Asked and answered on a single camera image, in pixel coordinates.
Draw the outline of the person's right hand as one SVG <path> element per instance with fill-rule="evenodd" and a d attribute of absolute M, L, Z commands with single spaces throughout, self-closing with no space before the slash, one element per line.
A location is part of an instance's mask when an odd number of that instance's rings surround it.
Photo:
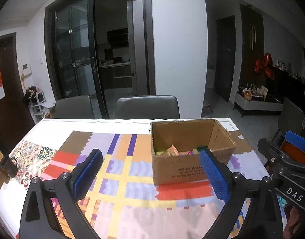
<path fill-rule="evenodd" d="M 305 212 L 292 207 L 283 238 L 305 238 Z"/>

